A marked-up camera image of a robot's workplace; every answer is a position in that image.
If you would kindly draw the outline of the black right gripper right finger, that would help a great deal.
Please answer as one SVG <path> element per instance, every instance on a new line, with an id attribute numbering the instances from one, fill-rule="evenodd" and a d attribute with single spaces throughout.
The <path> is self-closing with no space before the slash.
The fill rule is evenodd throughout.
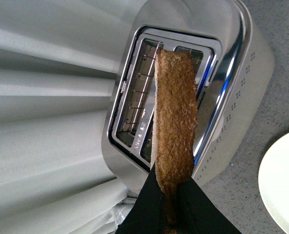
<path id="1" fill-rule="evenodd" d="M 239 234 L 240 231 L 214 206 L 202 189 L 190 179 L 178 186 L 179 234 Z"/>

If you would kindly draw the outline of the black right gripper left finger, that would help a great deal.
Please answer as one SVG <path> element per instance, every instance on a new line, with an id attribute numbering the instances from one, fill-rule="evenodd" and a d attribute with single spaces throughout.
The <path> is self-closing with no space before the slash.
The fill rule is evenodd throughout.
<path id="1" fill-rule="evenodd" d="M 162 234 L 165 227 L 165 195 L 161 191 L 155 167 L 152 167 L 138 198 L 117 234 Z"/>

